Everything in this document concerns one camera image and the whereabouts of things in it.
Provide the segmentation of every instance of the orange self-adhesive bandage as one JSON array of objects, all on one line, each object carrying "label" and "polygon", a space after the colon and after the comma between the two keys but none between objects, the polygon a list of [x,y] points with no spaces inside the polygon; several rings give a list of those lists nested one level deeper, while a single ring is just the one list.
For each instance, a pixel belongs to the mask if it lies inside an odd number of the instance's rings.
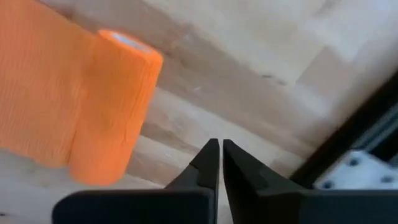
[{"label": "orange self-adhesive bandage", "polygon": [[84,183],[121,178],[162,56],[33,0],[0,0],[0,27],[0,146]]}]

